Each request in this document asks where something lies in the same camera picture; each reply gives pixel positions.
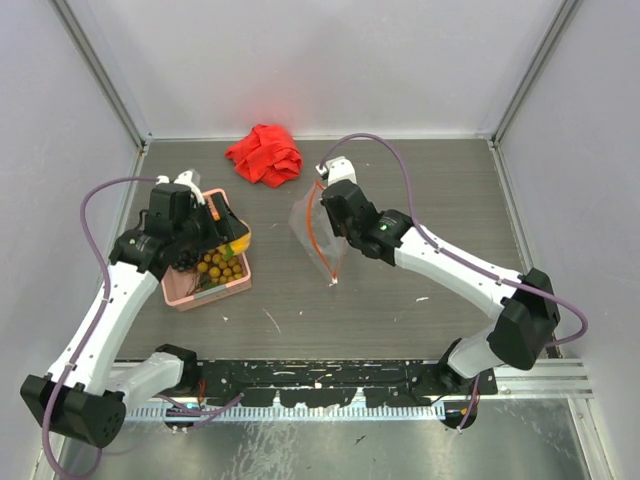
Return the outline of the clear zip top bag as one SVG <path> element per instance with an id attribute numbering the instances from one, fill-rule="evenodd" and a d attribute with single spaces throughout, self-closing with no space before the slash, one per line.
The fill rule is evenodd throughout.
<path id="1" fill-rule="evenodd" d="M 338 284 L 340 267 L 348 244 L 334 235 L 328 214 L 321 204 L 325 186 L 315 181 L 304 197 L 296 201 L 289 216 L 297 240 L 329 286 Z"/>

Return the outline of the pink perforated plastic basket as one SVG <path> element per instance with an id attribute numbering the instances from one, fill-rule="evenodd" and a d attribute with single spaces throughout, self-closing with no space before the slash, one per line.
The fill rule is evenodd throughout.
<path id="1" fill-rule="evenodd" d="M 204 193 L 206 203 L 208 196 L 213 193 L 222 193 L 228 202 L 228 197 L 224 190 L 213 189 Z M 208 253 L 222 254 L 220 248 L 221 247 L 217 247 Z M 173 270 L 170 266 L 161 281 L 165 303 L 178 311 L 187 311 L 249 289 L 251 287 L 251 269 L 247 260 L 246 251 L 236 255 L 240 257 L 245 269 L 245 276 L 240 280 L 210 288 L 202 289 L 198 287 L 198 278 L 195 269 L 193 271 L 180 273 Z"/>

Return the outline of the orange fruit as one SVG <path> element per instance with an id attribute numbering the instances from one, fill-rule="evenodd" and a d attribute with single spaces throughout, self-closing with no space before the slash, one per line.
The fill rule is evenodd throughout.
<path id="1" fill-rule="evenodd" d="M 243 227 L 243 234 L 220 248 L 224 260 L 229 260 L 233 256 L 244 253 L 250 246 L 251 229 L 244 221 L 240 221 L 240 224 Z"/>

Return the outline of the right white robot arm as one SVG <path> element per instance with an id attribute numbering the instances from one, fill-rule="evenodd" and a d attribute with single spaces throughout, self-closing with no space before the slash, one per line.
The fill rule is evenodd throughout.
<path id="1" fill-rule="evenodd" d="M 349 180 L 327 187 L 320 202 L 334 234 L 365 257 L 433 280 L 491 320 L 490 327 L 454 341 L 439 360 L 438 381 L 447 392 L 462 393 L 476 375 L 501 365 L 527 371 L 551 342 L 560 315 L 544 272 L 520 274 L 427 240 L 427 229 L 400 211 L 376 210 Z"/>

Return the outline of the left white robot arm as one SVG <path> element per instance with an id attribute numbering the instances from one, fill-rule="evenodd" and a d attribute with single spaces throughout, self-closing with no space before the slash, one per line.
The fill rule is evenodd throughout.
<path id="1" fill-rule="evenodd" d="M 41 376 L 30 375 L 20 395 L 43 434 L 108 446 L 125 416 L 167 389 L 178 396 L 200 384 L 197 355 L 165 344 L 126 374 L 111 376 L 116 354 L 136 316 L 167 271 L 186 255 L 214 249 L 241 253 L 250 229 L 221 193 L 204 196 L 178 181 L 157 183 L 139 223 L 115 241 L 101 269 L 103 285 L 66 349 Z"/>

